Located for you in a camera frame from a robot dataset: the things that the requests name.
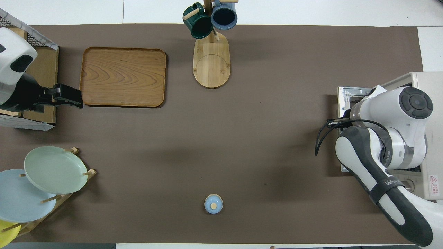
rectangular wooden tray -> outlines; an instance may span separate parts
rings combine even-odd
[[[86,105],[157,107],[165,77],[160,49],[90,47],[83,53],[80,90]]]

yellow plate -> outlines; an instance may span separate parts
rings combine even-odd
[[[15,227],[15,228],[8,230],[6,232],[3,232],[3,233],[1,232],[3,229],[8,228],[8,227],[15,225],[15,224],[16,223],[0,220],[0,248],[11,243],[11,241],[13,241],[17,237],[17,235],[19,234],[20,228],[22,226]]]

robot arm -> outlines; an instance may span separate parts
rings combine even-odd
[[[383,144],[375,129],[352,126],[343,131],[335,146],[338,160],[406,239],[422,248],[441,248],[443,206],[415,196],[387,173],[380,162]]]
[[[0,109],[43,112],[43,105],[83,108],[81,91],[63,84],[43,88],[25,73],[36,57],[35,49],[23,38],[0,28]]]
[[[424,128],[432,108],[428,95],[419,89],[386,91],[378,86],[348,112],[347,122],[356,126],[340,134],[335,152],[406,239],[422,248],[436,249],[443,245],[443,206],[415,196],[388,173],[423,161]]]

green mug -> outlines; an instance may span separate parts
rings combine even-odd
[[[203,39],[211,33],[213,26],[211,17],[205,14],[202,4],[195,3],[194,5],[189,6],[183,13],[183,16],[193,12],[196,9],[199,9],[198,13],[186,20],[183,20],[183,22],[191,31],[192,37],[196,39]]]

black cable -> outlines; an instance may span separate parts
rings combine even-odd
[[[374,124],[374,125],[378,125],[378,126],[380,126],[383,130],[385,130],[386,132],[388,132],[388,130],[386,129],[385,126],[383,126],[383,125],[381,125],[381,124],[379,124],[379,123],[377,123],[377,122],[375,122],[375,121],[366,120],[366,119],[346,120],[346,121],[343,121],[343,122],[340,122],[340,123],[338,123],[338,124],[335,124],[335,125],[331,126],[331,128],[329,128],[329,130],[328,130],[328,131],[322,136],[322,138],[320,139],[320,141],[317,143],[317,141],[319,140],[320,133],[322,132],[322,130],[323,130],[328,124],[333,123],[333,121],[331,121],[331,122],[326,122],[326,124],[324,124],[324,125],[321,127],[321,129],[320,129],[320,131],[319,131],[319,134],[317,135],[317,140],[315,141],[315,155],[317,155],[317,154],[319,153],[320,146],[322,145],[323,140],[326,138],[326,136],[327,136],[327,135],[328,135],[333,129],[338,128],[340,125],[344,125],[344,124],[352,123],[352,122],[366,122],[366,123],[371,123],[371,124]]]
[[[328,126],[330,123],[333,123],[334,122],[334,120],[331,120],[331,121],[329,121],[329,122],[326,122],[326,124],[324,124],[321,128],[320,128],[320,130],[319,130],[319,133],[317,134],[317,139],[315,140],[315,150],[317,151],[317,146],[318,146],[318,141],[319,141],[319,138],[320,138],[320,134],[322,133],[322,131],[323,131],[323,129],[326,127],[326,126]]]

